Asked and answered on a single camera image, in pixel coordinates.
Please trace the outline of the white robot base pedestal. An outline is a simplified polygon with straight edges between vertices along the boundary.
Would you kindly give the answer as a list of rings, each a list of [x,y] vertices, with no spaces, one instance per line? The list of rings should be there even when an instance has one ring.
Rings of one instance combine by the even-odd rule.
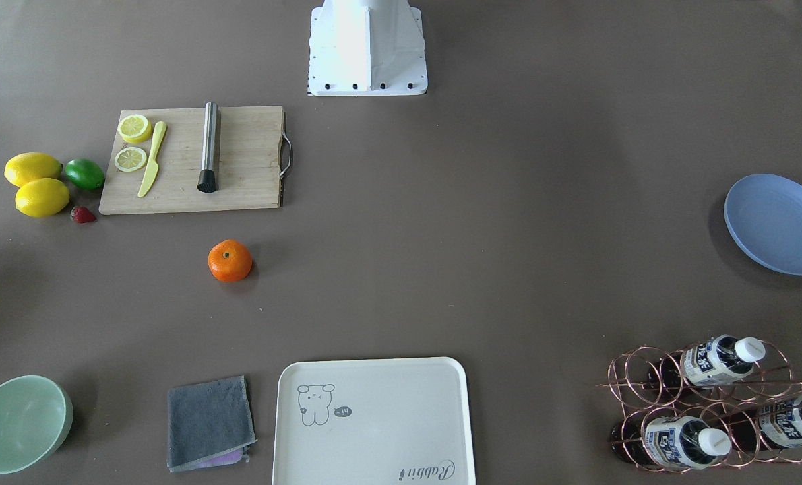
[[[308,95],[428,91],[423,16],[409,2],[324,1],[309,19]]]

